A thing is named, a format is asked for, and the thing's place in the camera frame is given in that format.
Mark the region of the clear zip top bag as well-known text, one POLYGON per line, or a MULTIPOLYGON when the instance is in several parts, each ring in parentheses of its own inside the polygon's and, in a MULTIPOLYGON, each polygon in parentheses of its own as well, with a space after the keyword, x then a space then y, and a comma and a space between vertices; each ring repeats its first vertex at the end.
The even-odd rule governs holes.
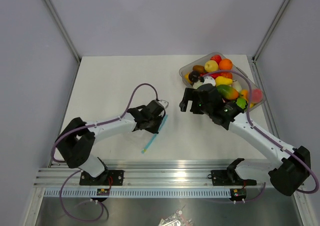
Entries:
POLYGON ((124 140, 135 149, 144 154, 153 144, 158 134, 150 133, 146 130, 138 130, 123 135, 124 140))

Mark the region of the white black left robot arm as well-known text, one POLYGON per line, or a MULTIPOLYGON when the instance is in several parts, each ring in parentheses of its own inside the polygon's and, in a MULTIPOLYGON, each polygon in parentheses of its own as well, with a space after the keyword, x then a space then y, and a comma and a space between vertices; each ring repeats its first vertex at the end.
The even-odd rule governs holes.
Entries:
POLYGON ((80 169, 81 186, 121 186, 124 172, 110 170, 91 153, 93 145, 122 133, 145 130, 158 134, 168 105, 164 100, 152 100, 148 105, 129 108, 123 116, 93 123, 74 118, 57 138, 55 148, 69 168, 80 169))

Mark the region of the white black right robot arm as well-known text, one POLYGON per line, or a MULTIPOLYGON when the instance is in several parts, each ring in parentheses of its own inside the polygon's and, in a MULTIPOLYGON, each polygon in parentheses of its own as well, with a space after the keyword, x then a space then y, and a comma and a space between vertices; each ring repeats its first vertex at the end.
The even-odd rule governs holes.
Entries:
POLYGON ((281 194, 291 196, 311 175, 311 156, 307 148, 283 143, 250 120, 235 100, 225 102, 212 84, 186 88, 180 110, 185 112, 189 103, 192 113, 208 115, 215 124, 237 134, 262 153, 274 166, 268 175, 270 183, 281 194))

